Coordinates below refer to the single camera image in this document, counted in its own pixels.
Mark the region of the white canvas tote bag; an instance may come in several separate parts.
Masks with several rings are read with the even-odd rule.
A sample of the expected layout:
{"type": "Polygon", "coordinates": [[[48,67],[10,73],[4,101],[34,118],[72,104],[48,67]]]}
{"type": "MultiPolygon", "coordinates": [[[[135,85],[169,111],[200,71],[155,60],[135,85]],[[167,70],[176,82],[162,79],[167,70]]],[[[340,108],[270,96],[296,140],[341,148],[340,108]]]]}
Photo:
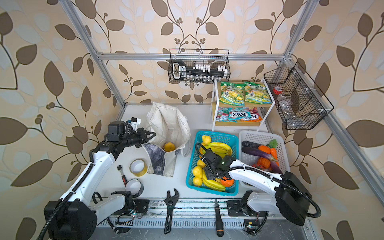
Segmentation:
{"type": "Polygon", "coordinates": [[[187,117],[170,105],[153,103],[147,113],[147,129],[156,136],[147,144],[143,144],[150,164],[148,174],[171,178],[176,168],[177,156],[187,156],[191,150],[191,129],[187,117]],[[165,152],[165,143],[176,146],[172,152],[165,152]]]}

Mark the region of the green snack bag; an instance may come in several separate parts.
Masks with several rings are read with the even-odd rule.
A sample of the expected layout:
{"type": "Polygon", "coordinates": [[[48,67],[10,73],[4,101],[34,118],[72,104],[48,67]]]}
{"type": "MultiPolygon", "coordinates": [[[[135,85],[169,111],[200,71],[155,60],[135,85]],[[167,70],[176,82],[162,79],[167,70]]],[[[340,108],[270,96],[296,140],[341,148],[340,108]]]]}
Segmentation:
{"type": "Polygon", "coordinates": [[[260,83],[244,82],[245,102],[259,105],[271,104],[266,86],[260,83]]]}
{"type": "Polygon", "coordinates": [[[226,105],[243,107],[245,105],[244,84],[221,82],[219,101],[226,105]]]}

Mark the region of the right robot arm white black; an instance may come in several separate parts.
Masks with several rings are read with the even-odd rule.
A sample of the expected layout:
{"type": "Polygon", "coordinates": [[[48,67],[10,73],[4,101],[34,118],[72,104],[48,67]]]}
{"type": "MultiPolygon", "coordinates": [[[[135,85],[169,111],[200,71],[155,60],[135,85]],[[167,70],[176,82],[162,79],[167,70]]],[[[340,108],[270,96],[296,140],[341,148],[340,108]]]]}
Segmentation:
{"type": "Polygon", "coordinates": [[[319,218],[322,215],[320,206],[291,172],[286,171],[283,175],[270,173],[231,156],[221,158],[200,143],[195,144],[195,149],[206,164],[204,171],[208,180],[235,180],[255,186],[274,196],[280,214],[298,226],[303,226],[307,217],[319,218]]]}

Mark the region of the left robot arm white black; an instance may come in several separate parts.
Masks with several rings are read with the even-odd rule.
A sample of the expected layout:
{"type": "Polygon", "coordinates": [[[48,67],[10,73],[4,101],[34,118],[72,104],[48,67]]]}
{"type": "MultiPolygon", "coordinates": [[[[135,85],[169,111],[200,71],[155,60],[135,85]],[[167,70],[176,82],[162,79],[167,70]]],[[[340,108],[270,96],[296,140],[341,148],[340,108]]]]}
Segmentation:
{"type": "Polygon", "coordinates": [[[44,208],[46,223],[38,239],[48,235],[52,240],[88,240],[98,224],[122,210],[130,192],[117,191],[111,197],[91,206],[92,197],[108,169],[125,148],[140,148],[156,136],[141,128],[140,120],[111,122],[104,140],[91,150],[90,162],[75,183],[57,201],[44,208]]]}

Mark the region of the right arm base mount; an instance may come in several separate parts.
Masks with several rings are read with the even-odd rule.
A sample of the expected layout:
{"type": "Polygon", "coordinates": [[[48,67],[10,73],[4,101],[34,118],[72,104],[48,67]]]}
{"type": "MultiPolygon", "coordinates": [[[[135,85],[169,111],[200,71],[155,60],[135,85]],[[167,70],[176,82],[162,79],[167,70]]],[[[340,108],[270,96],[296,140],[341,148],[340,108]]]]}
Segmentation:
{"type": "Polygon", "coordinates": [[[244,231],[249,236],[256,236],[266,224],[269,216],[269,212],[255,212],[242,201],[227,201],[227,209],[230,217],[248,217],[248,219],[244,219],[244,231]]]}

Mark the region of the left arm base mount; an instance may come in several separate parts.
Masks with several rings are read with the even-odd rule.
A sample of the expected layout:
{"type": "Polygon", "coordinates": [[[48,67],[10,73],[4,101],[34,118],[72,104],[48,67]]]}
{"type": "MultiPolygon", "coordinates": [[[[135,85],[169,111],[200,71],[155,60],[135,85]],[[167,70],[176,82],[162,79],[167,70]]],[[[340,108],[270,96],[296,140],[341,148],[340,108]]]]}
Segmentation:
{"type": "Polygon", "coordinates": [[[141,219],[147,214],[149,200],[136,199],[133,203],[122,210],[114,212],[107,220],[115,234],[120,235],[128,232],[134,225],[135,220],[141,219]]]}

